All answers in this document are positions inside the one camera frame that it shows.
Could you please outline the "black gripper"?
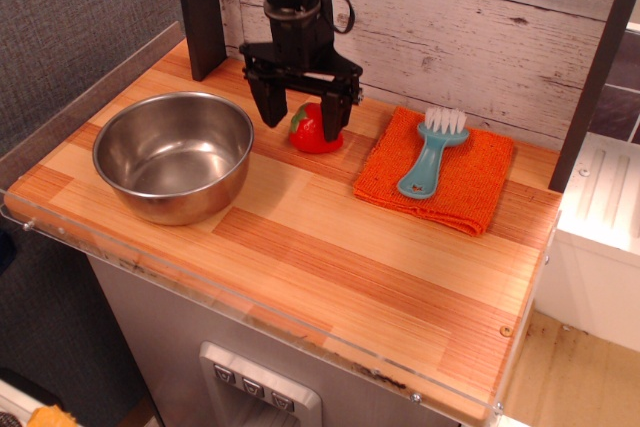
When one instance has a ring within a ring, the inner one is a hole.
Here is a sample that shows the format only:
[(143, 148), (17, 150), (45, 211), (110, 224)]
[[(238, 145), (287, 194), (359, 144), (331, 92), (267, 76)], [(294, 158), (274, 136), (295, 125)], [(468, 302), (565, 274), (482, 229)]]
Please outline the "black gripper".
[(334, 47), (336, 28), (326, 9), (267, 9), (272, 40), (246, 42), (244, 75), (262, 121), (276, 127), (287, 115), (286, 92), (321, 98), (324, 139), (333, 142), (360, 103), (363, 73)]

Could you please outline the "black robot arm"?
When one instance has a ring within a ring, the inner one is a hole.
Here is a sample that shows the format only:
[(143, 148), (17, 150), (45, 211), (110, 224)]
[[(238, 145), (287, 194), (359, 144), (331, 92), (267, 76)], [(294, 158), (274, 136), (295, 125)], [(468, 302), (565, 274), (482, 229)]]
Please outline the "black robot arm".
[(244, 75), (262, 121), (277, 126), (288, 112), (286, 92), (321, 99), (324, 138), (335, 141), (359, 104), (363, 69), (334, 47), (337, 34), (351, 31), (355, 12), (347, 5), (345, 28), (334, 24), (332, 0), (265, 0), (270, 42), (244, 43)]

